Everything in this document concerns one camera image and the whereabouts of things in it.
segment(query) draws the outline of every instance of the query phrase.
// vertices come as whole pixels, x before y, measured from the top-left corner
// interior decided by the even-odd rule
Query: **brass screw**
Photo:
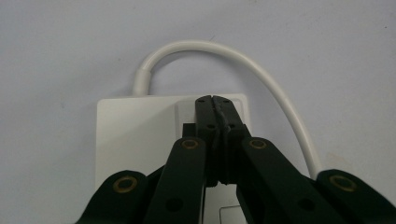
[[[332,175],[329,179],[330,183],[346,192],[353,192],[358,188],[355,182],[344,177],[343,175]]]
[[[186,149],[195,149],[196,147],[198,147],[198,142],[195,140],[184,140],[181,145],[186,148]]]
[[[131,175],[126,175],[118,179],[116,182],[114,182],[113,189],[117,193],[128,193],[129,191],[136,188],[136,186],[137,186],[137,179]]]
[[[251,140],[248,143],[251,147],[261,149],[267,147],[267,144],[265,144],[262,140]]]

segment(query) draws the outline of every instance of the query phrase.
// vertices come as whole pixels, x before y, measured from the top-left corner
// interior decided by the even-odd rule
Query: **screw hole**
[[[169,212],[177,212],[183,207],[183,201],[179,198],[172,198],[166,201],[166,209]]]
[[[313,211],[315,209],[315,204],[309,199],[301,199],[297,204],[306,211]]]
[[[251,147],[260,149],[260,148],[265,148],[267,145],[262,141],[262,140],[251,140],[249,142]]]
[[[130,175],[126,175],[114,182],[113,189],[117,193],[128,193],[129,191],[133,190],[136,185],[136,178]]]
[[[185,140],[181,143],[181,145],[186,149],[194,149],[198,147],[198,142],[195,140]]]
[[[330,176],[330,182],[337,188],[347,192],[353,192],[358,187],[355,182],[344,177],[343,175]]]

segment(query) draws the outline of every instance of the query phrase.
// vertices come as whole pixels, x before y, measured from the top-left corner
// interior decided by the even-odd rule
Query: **black plastic part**
[[[247,190],[238,200],[250,202],[249,209],[254,206],[250,195],[257,195],[264,204],[263,223],[345,223],[270,141],[246,138],[242,146],[237,185]]]
[[[219,125],[210,95],[195,101],[195,136],[206,142],[206,185],[215,187],[219,181]]]
[[[207,143],[207,186],[235,184],[236,153],[242,139],[250,136],[233,102],[210,95],[195,101],[196,134]]]
[[[236,188],[236,196],[244,212],[245,219],[249,224],[259,224],[264,222],[266,214],[265,205],[260,199],[260,195],[253,189],[238,186]],[[283,223],[282,216],[278,216],[278,223]]]
[[[183,137],[195,137],[195,124],[184,123],[183,124]]]
[[[115,183],[124,177],[133,177],[136,180],[135,187],[129,192],[133,183],[125,180],[119,182],[119,191],[116,192]],[[87,208],[78,220],[77,224],[101,223],[101,224],[128,224],[139,223],[144,214],[144,201],[147,179],[144,175],[133,171],[122,171],[109,177],[102,186],[93,194]]]
[[[143,223],[201,223],[205,197],[205,142],[177,140]]]
[[[350,223],[396,223],[396,208],[354,175],[339,170],[323,171],[316,185]]]

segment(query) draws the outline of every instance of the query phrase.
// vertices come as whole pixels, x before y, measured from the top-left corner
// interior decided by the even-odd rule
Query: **power cord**
[[[291,103],[288,95],[261,66],[236,49],[201,40],[182,40],[163,46],[162,48],[150,53],[150,55],[141,63],[139,69],[137,69],[134,75],[133,96],[148,95],[151,70],[158,61],[169,54],[190,50],[214,53],[233,62],[241,63],[262,81],[262,83],[276,98],[288,118],[291,128],[294,130],[300,144],[300,148],[304,154],[308,172],[311,178],[316,179],[317,174],[322,170],[318,152],[315,149],[314,143],[302,118]]]

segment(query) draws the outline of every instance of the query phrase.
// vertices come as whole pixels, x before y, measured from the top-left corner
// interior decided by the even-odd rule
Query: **white cable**
[[[143,96],[149,93],[151,69],[159,60],[169,54],[186,50],[198,50],[218,54],[237,63],[241,63],[251,72],[253,72],[270,90],[288,118],[303,151],[309,174],[312,178],[316,178],[317,174],[321,171],[318,153],[308,133],[308,130],[303,123],[303,120],[297,113],[297,110],[294,108],[289,97],[262,67],[250,59],[247,55],[236,49],[201,40],[183,40],[170,43],[150,53],[145,61],[142,62],[140,68],[136,71],[134,76],[133,96]]]

